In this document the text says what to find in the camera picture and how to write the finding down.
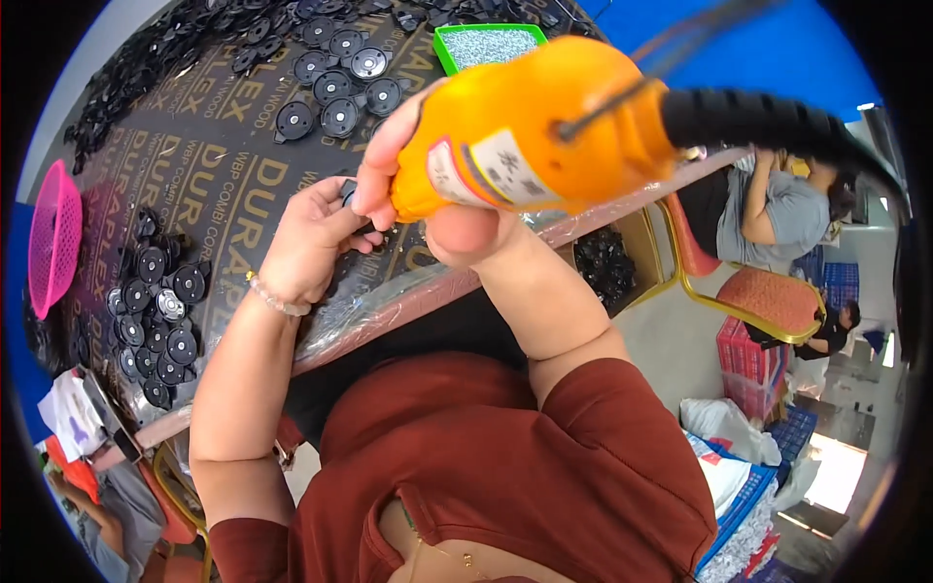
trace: green plastic tray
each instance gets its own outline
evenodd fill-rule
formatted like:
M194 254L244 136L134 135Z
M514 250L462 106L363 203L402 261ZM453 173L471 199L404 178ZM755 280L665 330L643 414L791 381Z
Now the green plastic tray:
M434 52L437 53L441 66L444 67L444 73L448 76L454 75L460 71L453 56L444 45L444 35L448 33L458 33L460 31L525 31L535 38L538 46L548 42L541 29L536 24L512 24L509 22L497 24L456 24L454 26L440 26L434 31Z

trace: gold metal chair frame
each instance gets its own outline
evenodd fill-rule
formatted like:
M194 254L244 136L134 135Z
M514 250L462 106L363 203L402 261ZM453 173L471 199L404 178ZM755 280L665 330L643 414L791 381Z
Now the gold metal chair frame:
M172 504L178 508L178 510L185 516L185 518L194 524L198 531L198 535L204 540L204 563L201 570L201 581L203 583L208 583L211 580L211 570L214 564L214 557L211 554L211 541L207 537L207 522L203 518L195 516L195 514L191 512L191 509L188 507L188 505L185 504L184 500L179 500L177 497L175 497L174 491L169 487L168 482L165 480L165 476L161 472L162 466L164 465L168 468L168 470L174 475L174 481L181 484L182 488L185 489L185 492L187 492L189 496L195 500L201 500L201 498L198 496L198 493L194 492L191 487L188 486L186 480L178 477L175 474L172 464L168 463L168 461L165 459L166 455L170 455L174 459L174 453L171 452L168 444L162 443L159 446L159 449L156 450L156 455L152 460L152 470L156 475L156 481L159 483L159 486L169 497L169 499L172 500Z
M671 281L679 281L681 286L684 288L684 293L686 293L690 299L709 308L713 308L714 310L719 310L720 312L725 312L728 315L735 316L743 322L748 322L748 324L758 328L765 334L773 336L782 342L786 342L787 344L800 344L805 342L810 339L817 330L819 330L819 328L822 326L821 320L826 319L826 304L823 302L823 298L820 296L819 290L817 290L809 282L803 283L809 286L816 295L816 306L821 314L821 319L814 319L813 323L800 334L789 334L786 330L778 328L775 324L765 320L755 313L749 312L748 310L739 306L730 304L728 301L723 301L718 298L710 298L709 296L701 294L693 289L693 285L690 284L689 276L687 275L687 272L684 271L683 257L681 256L680 251L680 242L677 240L676 229L674 227L674 216L671 213L671 209L667 206L667 201L659 201L659 206L664 211L664 222L667 224L667 237L671 242L671 250L674 252L675 272ZM758 269L746 265L741 266L741 268Z

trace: woman's left hand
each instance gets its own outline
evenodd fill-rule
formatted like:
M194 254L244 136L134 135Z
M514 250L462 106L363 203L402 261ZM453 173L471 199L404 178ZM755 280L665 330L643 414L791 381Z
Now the woman's left hand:
M259 269L259 280L280 301L299 305L320 301L339 254L350 249L369 253L382 244L380 232L353 235L369 220L342 207L341 187L346 180L331 176L288 201Z

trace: black shirt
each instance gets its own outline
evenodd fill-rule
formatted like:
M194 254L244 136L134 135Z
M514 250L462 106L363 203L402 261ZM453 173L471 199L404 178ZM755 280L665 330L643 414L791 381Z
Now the black shirt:
M821 353L810 346L795 346L794 354L801 360L816 360L817 358L826 358L836 354L843 348L848 341L849 329L839 323L839 312L829 306L826 307L826 322L813 335L819 340L829 342L829 352Z

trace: gold necklace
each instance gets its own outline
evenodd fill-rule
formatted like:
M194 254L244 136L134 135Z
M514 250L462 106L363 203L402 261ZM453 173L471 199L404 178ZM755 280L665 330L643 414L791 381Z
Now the gold necklace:
M408 521L409 528L411 528L411 531L412 531L412 532L414 533L414 535L418 538L418 546L415 547L414 556L411 558L411 574L409 575L409 583L411 583L411 582L414 580L414 570L415 570L415 567L416 567L417 564L418 564L418 555L421 553L421 545L422 545L422 544L427 545L427 543L426 543L425 540L421 537L421 534L418 533L418 529L416 529L416 528L414 527L414 521L411 519L411 515L409 515L408 510L404 507L404 505L402 506L402 512L405 513L405 520ZM440 554L449 557L452 561L460 562L459 559L457 559L456 557L454 557L451 553L447 552L447 551L444 550L443 548L437 548L437 547L435 547L434 545L428 545L428 546L431 547L431 548L433 548L433 549L435 549L435 550L436 550L437 552L439 552ZM467 553L467 552L465 552L465 553L464 553L464 556L463 556L463 565L464 565L467 569L472 569L473 572L476 573L477 576L479 576L479 579L477 579L477 580L483 580L483 581L491 581L491 580L492 580L492 579L490 579L488 576L484 575L479 569L477 569L476 567L473 566L473 556L470 555L470 554Z

